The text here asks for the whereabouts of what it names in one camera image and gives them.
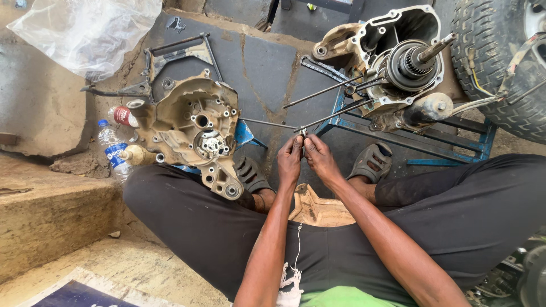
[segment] plastic bottle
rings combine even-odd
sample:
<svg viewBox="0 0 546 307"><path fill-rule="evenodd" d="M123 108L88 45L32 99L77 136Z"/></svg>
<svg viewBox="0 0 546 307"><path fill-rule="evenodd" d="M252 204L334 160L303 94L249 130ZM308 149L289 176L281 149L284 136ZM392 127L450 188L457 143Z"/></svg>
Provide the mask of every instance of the plastic bottle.
<svg viewBox="0 0 546 307"><path fill-rule="evenodd" d="M133 168L117 155L127 148L127 143L110 126L107 120L99 120L99 127L101 128L98 136L99 145L104 149L104 153L110 161L112 169L114 169L114 175L121 182L125 182Z"/></svg>
<svg viewBox="0 0 546 307"><path fill-rule="evenodd" d="M125 126L138 128L137 119L131 114L128 107L112 107L108 110L108 119Z"/></svg>

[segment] blue bottle cap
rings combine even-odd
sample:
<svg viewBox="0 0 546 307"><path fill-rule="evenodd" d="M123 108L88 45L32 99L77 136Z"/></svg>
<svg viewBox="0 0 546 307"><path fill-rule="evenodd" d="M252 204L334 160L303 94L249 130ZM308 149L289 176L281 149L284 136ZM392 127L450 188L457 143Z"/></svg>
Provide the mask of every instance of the blue bottle cap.
<svg viewBox="0 0 546 307"><path fill-rule="evenodd" d="M110 124L108 123L107 120L99 120L99 127L105 127L105 126L109 126Z"/></svg>

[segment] plastic bag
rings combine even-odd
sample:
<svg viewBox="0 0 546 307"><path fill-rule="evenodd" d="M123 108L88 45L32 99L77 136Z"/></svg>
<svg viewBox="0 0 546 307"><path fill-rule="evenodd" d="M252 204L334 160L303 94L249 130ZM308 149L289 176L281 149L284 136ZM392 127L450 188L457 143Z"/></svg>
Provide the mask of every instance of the plastic bag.
<svg viewBox="0 0 546 307"><path fill-rule="evenodd" d="M71 72L112 76L161 12L161 0L36 0L7 27Z"/></svg>

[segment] gray sandal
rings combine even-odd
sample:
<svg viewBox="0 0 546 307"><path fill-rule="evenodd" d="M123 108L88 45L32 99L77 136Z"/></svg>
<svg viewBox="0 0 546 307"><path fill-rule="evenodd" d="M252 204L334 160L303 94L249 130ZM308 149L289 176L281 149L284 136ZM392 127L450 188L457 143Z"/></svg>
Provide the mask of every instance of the gray sandal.
<svg viewBox="0 0 546 307"><path fill-rule="evenodd" d="M364 149L354 162L353 170L347 179L362 175L370 178L373 184L376 184L380 178L385 178L393 165L393 151L385 143L375 143ZM379 171L373 170L368 166L368 161L379 168Z"/></svg>
<svg viewBox="0 0 546 307"><path fill-rule="evenodd" d="M249 157L241 157L235 164L235 172L237 178L241 180L242 186L248 192L254 193L257 190L268 188L272 191L273 188L269 185L264 172L258 166L258 163Z"/></svg>

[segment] engine crankcase half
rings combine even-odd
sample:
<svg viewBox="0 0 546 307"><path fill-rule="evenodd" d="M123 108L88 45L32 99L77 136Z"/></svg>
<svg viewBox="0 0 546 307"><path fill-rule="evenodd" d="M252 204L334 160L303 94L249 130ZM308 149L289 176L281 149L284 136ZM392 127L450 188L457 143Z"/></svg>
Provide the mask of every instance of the engine crankcase half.
<svg viewBox="0 0 546 307"><path fill-rule="evenodd" d="M230 200L243 186L233 169L238 95L229 85L209 78L208 69L175 83L156 105L127 104L138 121L137 144L157 153L159 163L201 170L203 184Z"/></svg>
<svg viewBox="0 0 546 307"><path fill-rule="evenodd" d="M373 98L373 105L360 110L363 116L393 113L411 105L442 82L444 62L441 54L431 61L434 66L427 68L426 75L415 77L417 81L403 75L409 52L436 44L440 40L440 30L440 19L433 8L415 5L391 10L365 23L337 26L315 44L312 55L317 61L344 68L350 78L362 75L362 82L384 77L383 82L366 89ZM410 70L422 73L418 67L410 67ZM352 96L355 100L362 98L356 93Z"/></svg>

